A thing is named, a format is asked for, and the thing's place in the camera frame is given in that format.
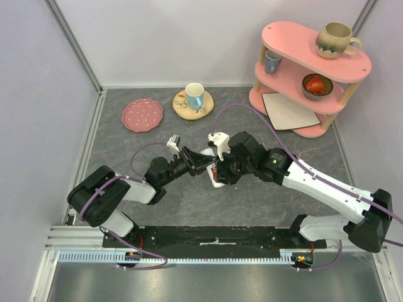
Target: pink shelf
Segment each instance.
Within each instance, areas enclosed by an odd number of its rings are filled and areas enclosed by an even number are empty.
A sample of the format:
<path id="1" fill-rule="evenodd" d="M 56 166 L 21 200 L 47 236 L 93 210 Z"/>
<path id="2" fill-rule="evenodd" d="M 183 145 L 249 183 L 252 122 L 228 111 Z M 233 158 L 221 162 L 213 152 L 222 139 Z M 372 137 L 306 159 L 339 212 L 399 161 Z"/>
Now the pink shelf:
<path id="1" fill-rule="evenodd" d="M 315 49 L 317 34 L 295 22 L 277 21 L 264 27 L 262 42 L 268 49 L 334 81 L 360 82 L 370 73 L 371 61 L 364 52 L 343 53 L 336 59 L 319 56 Z"/>
<path id="2" fill-rule="evenodd" d="M 256 64 L 254 71 L 261 83 L 316 113 L 332 115 L 344 108 L 337 102 L 344 89 L 335 82 L 333 82 L 332 93 L 326 98 L 316 101 L 307 99 L 302 93 L 302 79 L 312 71 L 291 60 L 283 59 L 275 74 L 267 74 L 264 71 L 264 65 L 259 63 Z"/>
<path id="3" fill-rule="evenodd" d="M 321 123 L 324 122 L 324 120 L 326 119 L 326 115 L 321 115 L 320 113 L 316 113 L 316 116 L 319 121 L 321 121 Z M 292 131 L 294 131 L 296 134 L 301 135 L 302 137 L 307 138 L 319 137 L 326 132 L 326 130 L 321 129 L 321 124 L 305 128 L 293 129 Z"/>
<path id="4" fill-rule="evenodd" d="M 256 110 L 262 112 L 264 115 L 267 115 L 266 108 L 263 103 L 263 93 L 276 93 L 272 88 L 269 88 L 263 84 L 260 85 L 259 91 L 255 91 L 251 89 L 249 92 L 249 102 L 252 107 Z M 322 115 L 320 113 L 316 113 L 317 118 L 321 123 L 326 119 L 326 115 Z M 323 135 L 326 131 L 321 129 L 321 125 L 315 125 L 305 128 L 293 129 L 295 133 L 301 135 L 302 137 L 315 138 Z"/>

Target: blue cup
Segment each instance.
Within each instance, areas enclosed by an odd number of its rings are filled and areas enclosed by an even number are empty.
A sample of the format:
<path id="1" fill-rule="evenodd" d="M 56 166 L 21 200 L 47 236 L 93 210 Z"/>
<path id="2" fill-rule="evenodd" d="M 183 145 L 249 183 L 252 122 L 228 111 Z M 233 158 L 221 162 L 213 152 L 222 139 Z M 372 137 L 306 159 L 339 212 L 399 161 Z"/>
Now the blue cup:
<path id="1" fill-rule="evenodd" d="M 188 105 L 193 110 L 203 107 L 204 87 L 199 83 L 191 83 L 184 89 Z"/>
<path id="2" fill-rule="evenodd" d="M 283 57 L 281 55 L 267 49 L 266 60 L 264 61 L 264 71 L 267 74 L 274 74 L 282 59 Z"/>

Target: round wooden tray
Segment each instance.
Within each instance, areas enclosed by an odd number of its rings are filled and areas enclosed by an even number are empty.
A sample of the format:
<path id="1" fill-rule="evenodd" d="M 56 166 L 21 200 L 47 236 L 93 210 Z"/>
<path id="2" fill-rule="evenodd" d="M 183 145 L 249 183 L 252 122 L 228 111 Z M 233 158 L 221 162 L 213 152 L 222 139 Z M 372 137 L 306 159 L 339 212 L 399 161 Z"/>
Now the round wooden tray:
<path id="1" fill-rule="evenodd" d="M 207 114 L 212 112 L 214 108 L 214 100 L 212 95 L 208 92 L 204 92 L 204 102 L 202 109 L 193 110 L 189 107 L 188 102 L 186 102 L 186 94 L 184 90 L 175 95 L 172 101 L 172 107 L 174 111 L 185 120 L 194 121 L 204 118 Z"/>

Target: bowl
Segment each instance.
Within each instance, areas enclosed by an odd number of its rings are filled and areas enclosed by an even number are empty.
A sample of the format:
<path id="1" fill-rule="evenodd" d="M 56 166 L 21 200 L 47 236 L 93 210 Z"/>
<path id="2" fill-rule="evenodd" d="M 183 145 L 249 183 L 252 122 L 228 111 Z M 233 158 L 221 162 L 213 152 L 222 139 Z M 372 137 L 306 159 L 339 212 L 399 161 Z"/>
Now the bowl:
<path id="1" fill-rule="evenodd" d="M 317 94 L 317 93 L 309 92 L 307 90 L 307 88 L 305 87 L 306 83 L 309 80 L 311 80 L 311 78 L 313 78 L 314 76 L 319 76 L 321 78 L 321 80 L 323 82 L 323 86 L 324 86 L 324 92 L 325 92 L 324 94 L 321 94 L 321 93 Z M 332 80 L 328 79 L 327 77 L 324 77 L 321 74 L 309 74 L 309 75 L 306 75 L 304 77 L 304 79 L 302 80 L 302 93 L 304 94 L 304 96 L 306 98 L 313 99 L 314 101 L 325 98 L 332 92 L 332 90 L 333 90 Z"/>

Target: metal frame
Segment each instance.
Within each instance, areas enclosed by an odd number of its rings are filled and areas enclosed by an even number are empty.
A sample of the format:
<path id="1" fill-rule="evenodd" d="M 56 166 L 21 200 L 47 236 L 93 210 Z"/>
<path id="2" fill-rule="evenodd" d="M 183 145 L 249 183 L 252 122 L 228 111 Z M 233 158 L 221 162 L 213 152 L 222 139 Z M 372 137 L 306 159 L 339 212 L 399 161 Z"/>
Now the metal frame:
<path id="1" fill-rule="evenodd" d="M 30 302 L 46 302 L 48 300 L 58 258 L 59 252 L 56 250 L 46 250 L 43 253 L 37 278 L 35 279 L 29 299 Z"/>
<path id="2" fill-rule="evenodd" d="M 395 273 L 390 270 L 390 268 L 393 267 L 393 263 L 391 263 L 392 259 L 389 251 L 385 249 L 385 252 L 374 254 L 373 260 L 375 261 L 378 276 L 387 301 L 403 301 L 399 281 Z"/>
<path id="3" fill-rule="evenodd" d="M 77 39 L 75 38 L 66 18 L 63 15 L 59 5 L 57 4 L 56 0 L 44 0 L 45 4 L 47 5 L 49 11 L 52 13 L 56 23 L 58 24 L 60 30 L 62 31 L 65 39 L 67 40 L 68 44 L 70 45 L 74 55 L 76 55 L 78 61 L 80 62 L 81 66 L 87 73 L 89 80 L 91 81 L 94 88 L 101 92 L 103 90 L 101 83 L 97 79 L 93 69 L 91 68 L 84 52 L 82 51 Z"/>
<path id="4" fill-rule="evenodd" d="M 353 31 L 353 36 L 357 36 L 360 33 L 366 20 L 368 19 L 369 15 L 375 8 L 377 2 L 378 0 L 366 0 L 363 9 L 361 10 L 360 14 L 358 15 L 358 18 L 356 19 L 353 27 L 351 28 Z"/>
<path id="5" fill-rule="evenodd" d="M 288 229 L 287 227 L 278 227 L 278 229 Z M 60 225 L 52 226 L 48 239 L 45 244 L 45 250 L 116 250 L 114 248 L 102 247 L 104 234 L 99 228 L 93 228 L 87 225 Z M 317 249 L 315 252 L 337 252 L 339 250 L 338 240 L 327 240 L 326 249 Z M 280 252 L 310 252 L 310 249 L 280 249 Z M 350 241 L 343 241 L 343 251 L 359 252 L 363 251 L 353 245 Z"/>
<path id="6" fill-rule="evenodd" d="M 98 129 L 98 124 L 99 124 L 99 120 L 101 119 L 103 105 L 105 103 L 106 92 L 107 91 L 104 90 L 101 93 L 99 93 L 98 97 L 96 99 L 93 116 L 91 117 L 91 122 L 89 124 L 86 139 L 85 139 L 83 147 L 82 147 L 81 158 L 77 165 L 76 176 L 69 188 L 70 191 L 76 185 L 78 185 L 80 182 L 82 182 L 85 178 L 87 166 L 88 166 L 88 162 L 89 162 L 89 157 L 91 155 L 91 150 L 93 148 L 93 144 L 94 144 L 94 140 L 95 140 L 96 130 Z M 69 217 L 73 217 L 72 222 L 74 224 L 74 222 L 76 220 L 76 211 L 71 210 L 71 207 L 67 203 L 65 204 L 63 214 L 64 215 L 63 215 L 61 224 L 64 225 L 67 222 L 67 220 L 69 219 Z"/>

